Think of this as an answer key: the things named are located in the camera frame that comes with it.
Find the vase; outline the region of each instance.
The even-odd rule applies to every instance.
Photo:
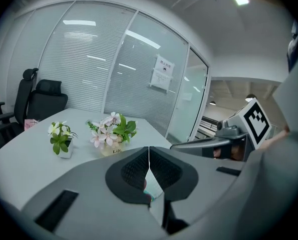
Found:
[[[63,152],[62,149],[60,149],[59,157],[60,158],[66,158],[69,159],[72,156],[72,151],[73,151],[73,139],[69,138],[66,142],[65,145],[68,147],[68,152]]]
[[[100,152],[105,157],[108,157],[108,156],[111,156],[111,155],[115,155],[119,152],[123,152],[124,150],[125,150],[125,143],[124,142],[119,143],[119,145],[115,146],[115,147],[111,147],[111,146],[109,146],[105,143],[104,148],[100,149]]]

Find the glass door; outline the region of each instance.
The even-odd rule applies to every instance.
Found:
[[[186,142],[190,138],[201,107],[207,70],[206,64],[190,49],[179,100],[167,134],[167,140],[172,144]]]

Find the white table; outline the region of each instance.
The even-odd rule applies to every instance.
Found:
[[[89,119],[99,121],[107,115],[69,108],[57,113],[23,132],[0,149],[0,198],[22,209],[38,191],[64,173],[82,163],[104,158],[90,143]],[[126,149],[143,146],[170,148],[169,143],[145,119],[128,118],[138,122],[137,134]],[[74,150],[70,159],[53,153],[48,136],[51,122],[67,121],[67,125],[78,135],[74,139]]]

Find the green leaf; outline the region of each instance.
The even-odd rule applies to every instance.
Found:
[[[128,141],[128,143],[130,143],[130,138],[128,134],[124,134],[125,139]]]
[[[56,133],[52,134],[52,136],[53,136],[53,138],[55,138],[56,141],[59,140],[59,136]]]
[[[63,152],[67,153],[69,150],[68,150],[68,147],[65,145],[65,143],[61,143],[60,144],[60,148],[62,149]]]
[[[60,136],[60,142],[65,142],[67,140],[68,140],[68,136],[67,135]]]
[[[124,134],[124,130],[123,130],[123,128],[121,126],[118,126],[118,127],[114,128],[113,129],[113,132],[115,134],[120,134],[120,135],[123,135]]]
[[[52,137],[52,138],[50,139],[50,143],[51,143],[51,144],[54,144],[55,142],[57,142],[57,141],[55,140],[55,138]]]
[[[127,125],[127,120],[125,119],[125,117],[122,114],[120,114],[120,119],[121,119],[120,126],[122,127],[122,129],[124,129],[124,127]]]
[[[53,145],[53,151],[57,155],[60,153],[60,143],[59,142],[57,142]]]
[[[133,132],[135,130],[135,121],[128,121],[128,124],[127,124],[125,130]]]

